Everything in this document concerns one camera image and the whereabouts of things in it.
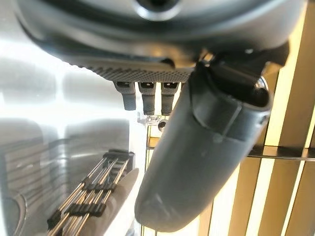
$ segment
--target wooden slat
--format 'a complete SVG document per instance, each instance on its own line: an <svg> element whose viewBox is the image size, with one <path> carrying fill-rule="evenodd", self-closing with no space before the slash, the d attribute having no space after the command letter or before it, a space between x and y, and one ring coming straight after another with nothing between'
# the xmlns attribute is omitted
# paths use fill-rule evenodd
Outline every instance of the wooden slat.
<svg viewBox="0 0 315 236"><path fill-rule="evenodd" d="M252 201L260 167L259 158L246 158L240 165L229 236L244 236L251 213Z"/></svg>
<svg viewBox="0 0 315 236"><path fill-rule="evenodd" d="M310 2L304 20L299 55L285 113L279 146L304 148L315 102L315 3Z"/></svg>
<svg viewBox="0 0 315 236"><path fill-rule="evenodd" d="M198 236L208 236L210 229L211 213L213 204L210 203L200 214Z"/></svg>
<svg viewBox="0 0 315 236"><path fill-rule="evenodd" d="M274 159L261 160L246 236L258 235L273 166Z"/></svg>
<svg viewBox="0 0 315 236"><path fill-rule="evenodd" d="M285 236L313 236L315 232L315 163L306 162Z"/></svg>
<svg viewBox="0 0 315 236"><path fill-rule="evenodd" d="M258 235L281 235L300 161L275 160Z"/></svg>
<svg viewBox="0 0 315 236"><path fill-rule="evenodd" d="M277 80L277 88L275 92L273 109L268 124L268 130L265 140L265 145L278 146L281 130L283 127L285 112L290 95L294 70L299 53L301 35L304 24L304 14L301 15L298 24L292 32L290 41L290 54L286 65L279 72Z"/></svg>

